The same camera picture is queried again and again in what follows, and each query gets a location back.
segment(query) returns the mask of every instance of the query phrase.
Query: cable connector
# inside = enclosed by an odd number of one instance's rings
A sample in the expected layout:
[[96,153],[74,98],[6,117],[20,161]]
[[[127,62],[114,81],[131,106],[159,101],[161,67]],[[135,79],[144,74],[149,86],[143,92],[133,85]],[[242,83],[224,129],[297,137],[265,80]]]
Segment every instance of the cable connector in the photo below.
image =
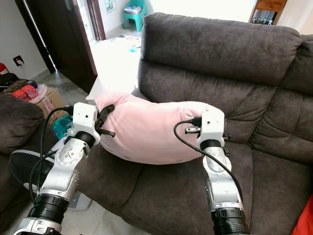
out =
[[193,126],[201,127],[202,126],[202,117],[194,117],[190,119],[190,123]]
[[69,106],[67,106],[67,107],[66,107],[66,112],[67,112],[69,115],[73,116],[73,114],[74,114],[74,105],[69,105]]

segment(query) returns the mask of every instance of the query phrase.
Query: wooden door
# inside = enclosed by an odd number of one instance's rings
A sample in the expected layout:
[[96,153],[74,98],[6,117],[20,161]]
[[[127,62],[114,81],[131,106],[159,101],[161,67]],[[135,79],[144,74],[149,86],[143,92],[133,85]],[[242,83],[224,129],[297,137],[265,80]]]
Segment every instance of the wooden door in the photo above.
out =
[[97,71],[76,0],[26,0],[57,68],[89,93]]

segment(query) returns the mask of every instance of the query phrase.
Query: black cable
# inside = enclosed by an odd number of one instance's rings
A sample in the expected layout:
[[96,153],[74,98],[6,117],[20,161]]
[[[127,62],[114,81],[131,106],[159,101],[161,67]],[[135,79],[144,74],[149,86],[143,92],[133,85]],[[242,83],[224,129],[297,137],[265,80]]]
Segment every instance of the black cable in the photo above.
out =
[[185,141],[182,137],[180,137],[180,136],[177,134],[177,131],[176,131],[177,127],[178,127],[179,125],[183,124],[183,123],[191,123],[191,121],[190,121],[190,120],[185,120],[185,121],[180,121],[180,122],[176,123],[176,125],[174,126],[174,134],[175,134],[175,136],[177,137],[177,139],[179,139],[179,140],[180,140],[181,142],[183,142],[185,145],[187,145],[187,146],[191,147],[192,149],[196,150],[197,152],[202,153],[203,155],[208,156],[210,159],[212,159],[212,160],[215,161],[218,165],[220,165],[220,167],[223,168],[223,169],[231,176],[231,178],[234,180],[235,185],[237,186],[237,189],[238,189],[238,191],[239,191],[239,195],[240,195],[240,198],[241,198],[241,202],[244,202],[244,200],[243,200],[243,192],[242,192],[242,190],[241,190],[240,184],[239,184],[239,182],[238,182],[236,176],[235,176],[230,170],[228,170],[227,167],[224,166],[219,160],[217,160],[215,157],[213,157],[211,154],[208,154],[208,153],[202,151],[201,149],[199,149],[199,148],[193,146],[192,144],[188,143],[187,141]]
[[45,160],[46,158],[48,158],[51,155],[55,154],[56,152],[57,152],[57,150],[55,150],[55,151],[45,155],[44,157],[40,158],[39,161],[36,162],[36,164],[33,166],[33,168],[30,171],[29,182],[28,182],[28,189],[29,189],[30,199],[31,199],[31,201],[33,203],[35,203],[35,198],[34,198],[34,195],[33,195],[33,184],[32,184],[34,171],[35,171],[36,167],[43,162],[43,160]]
[[[64,110],[64,111],[67,111],[68,108],[67,107],[62,107],[62,108],[56,108],[54,110],[52,110],[49,115],[47,116],[46,120],[45,120],[45,125],[44,125],[44,129],[41,133],[41,136],[40,136],[40,158],[43,157],[44,155],[44,135],[45,135],[45,129],[49,123],[49,120],[50,118],[52,117],[52,115],[56,112],[56,111],[59,111],[59,110]],[[43,170],[43,164],[40,164],[40,170],[39,170],[39,176],[38,176],[38,181],[37,181],[37,191],[39,190],[39,184],[40,184],[40,177],[41,177],[41,172]]]

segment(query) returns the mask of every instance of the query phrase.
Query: window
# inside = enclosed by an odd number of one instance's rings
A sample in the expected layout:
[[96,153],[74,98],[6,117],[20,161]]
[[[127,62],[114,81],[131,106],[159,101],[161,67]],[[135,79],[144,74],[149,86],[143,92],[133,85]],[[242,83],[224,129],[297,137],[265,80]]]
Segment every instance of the window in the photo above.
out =
[[107,12],[110,12],[115,9],[115,0],[106,0],[106,9]]

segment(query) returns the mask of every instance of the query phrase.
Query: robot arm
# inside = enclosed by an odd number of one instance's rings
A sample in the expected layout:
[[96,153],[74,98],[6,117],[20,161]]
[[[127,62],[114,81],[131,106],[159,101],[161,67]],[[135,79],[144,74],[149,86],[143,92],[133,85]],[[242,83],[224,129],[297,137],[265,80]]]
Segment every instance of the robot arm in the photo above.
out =
[[52,148],[52,151],[57,151],[54,165],[39,189],[34,207],[14,235],[60,235],[64,213],[77,190],[80,172],[87,166],[90,149],[99,143],[101,134],[115,135],[100,129],[113,110],[112,105],[104,108],[98,118],[95,106],[74,105],[75,135],[62,138]]
[[224,113],[219,109],[206,111],[190,122],[196,127],[187,128],[186,133],[199,133],[198,148],[206,153],[206,195],[215,235],[249,235],[241,188],[231,173],[229,153],[223,149]]

